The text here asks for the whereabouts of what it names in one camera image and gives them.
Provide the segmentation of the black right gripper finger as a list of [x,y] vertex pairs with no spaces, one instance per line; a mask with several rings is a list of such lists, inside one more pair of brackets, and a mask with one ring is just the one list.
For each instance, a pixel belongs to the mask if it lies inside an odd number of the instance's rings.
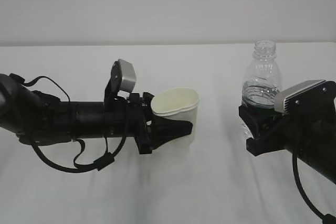
[[243,133],[246,137],[260,137],[267,125],[277,117],[274,109],[240,105],[238,115],[242,120]]

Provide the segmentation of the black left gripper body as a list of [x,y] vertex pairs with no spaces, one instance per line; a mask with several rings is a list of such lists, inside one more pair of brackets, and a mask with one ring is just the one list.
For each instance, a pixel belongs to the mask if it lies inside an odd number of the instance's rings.
[[150,107],[154,95],[143,92],[130,93],[128,100],[131,133],[133,134],[140,155],[151,154],[153,141],[151,139],[150,127],[147,125],[152,120],[152,109]]

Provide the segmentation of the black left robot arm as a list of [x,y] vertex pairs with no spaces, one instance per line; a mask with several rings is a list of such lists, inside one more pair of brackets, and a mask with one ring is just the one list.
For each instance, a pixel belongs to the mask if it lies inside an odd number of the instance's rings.
[[1,128],[30,144],[32,134],[39,146],[68,143],[77,138],[133,137],[140,154],[174,139],[189,136],[193,123],[188,119],[171,120],[154,115],[150,108],[153,95],[131,93],[114,97],[110,103],[61,101],[58,97],[30,91],[12,77],[2,74],[1,85],[13,106],[1,96]]

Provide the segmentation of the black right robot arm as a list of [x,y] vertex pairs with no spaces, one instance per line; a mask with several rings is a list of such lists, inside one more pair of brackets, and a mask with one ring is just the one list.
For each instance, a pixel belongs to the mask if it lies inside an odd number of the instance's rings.
[[329,106],[308,115],[284,115],[274,110],[254,110],[239,106],[238,115],[252,136],[246,149],[254,156],[298,150],[298,158],[335,182],[335,113]]

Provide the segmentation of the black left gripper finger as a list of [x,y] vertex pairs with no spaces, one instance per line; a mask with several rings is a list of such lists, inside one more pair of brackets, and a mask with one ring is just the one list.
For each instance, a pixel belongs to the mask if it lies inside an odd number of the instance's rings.
[[191,135],[193,123],[184,120],[171,120],[157,115],[152,118],[153,149],[180,137]]

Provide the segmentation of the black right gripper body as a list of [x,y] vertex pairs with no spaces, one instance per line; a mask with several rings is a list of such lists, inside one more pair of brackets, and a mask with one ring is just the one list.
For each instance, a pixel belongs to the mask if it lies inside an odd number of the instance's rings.
[[316,115],[277,114],[260,137],[246,138],[246,150],[253,156],[298,147],[299,156],[321,155],[322,118]]

